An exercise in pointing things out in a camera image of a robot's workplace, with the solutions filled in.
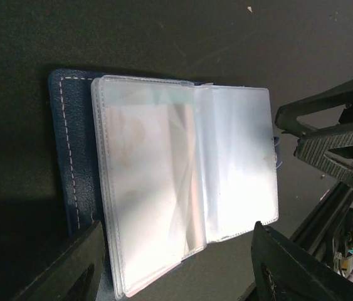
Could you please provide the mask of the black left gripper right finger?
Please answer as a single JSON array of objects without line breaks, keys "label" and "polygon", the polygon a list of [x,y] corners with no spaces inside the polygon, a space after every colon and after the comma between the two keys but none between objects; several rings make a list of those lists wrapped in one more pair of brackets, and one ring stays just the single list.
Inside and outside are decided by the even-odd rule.
[{"label": "black left gripper right finger", "polygon": [[353,283],[256,222],[251,258],[259,300],[353,300]]}]

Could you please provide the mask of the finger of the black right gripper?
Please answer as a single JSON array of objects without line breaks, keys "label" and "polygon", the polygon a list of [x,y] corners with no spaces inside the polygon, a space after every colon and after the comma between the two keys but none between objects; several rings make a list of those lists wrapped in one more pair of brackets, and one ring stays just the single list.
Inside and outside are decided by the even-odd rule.
[{"label": "finger of the black right gripper", "polygon": [[295,156],[353,188],[353,122],[301,137]]},{"label": "finger of the black right gripper", "polygon": [[353,111],[353,79],[325,92],[281,106],[275,117],[275,125],[284,133],[300,137],[317,129],[298,118],[330,108],[345,105]]}]

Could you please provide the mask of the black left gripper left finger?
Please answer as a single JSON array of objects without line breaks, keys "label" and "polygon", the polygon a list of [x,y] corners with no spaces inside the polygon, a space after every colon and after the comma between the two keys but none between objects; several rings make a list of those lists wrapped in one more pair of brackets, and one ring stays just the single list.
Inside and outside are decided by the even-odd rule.
[{"label": "black left gripper left finger", "polygon": [[95,300],[103,272],[105,240],[99,220],[78,231],[58,256],[14,300]]}]

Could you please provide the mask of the blue leather card holder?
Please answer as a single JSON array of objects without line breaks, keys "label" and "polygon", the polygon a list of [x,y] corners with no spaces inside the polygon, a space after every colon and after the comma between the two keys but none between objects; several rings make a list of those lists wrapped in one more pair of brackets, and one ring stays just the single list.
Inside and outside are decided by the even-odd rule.
[{"label": "blue leather card holder", "polygon": [[48,88],[68,229],[103,226],[99,300],[278,219],[267,89],[70,69]]}]

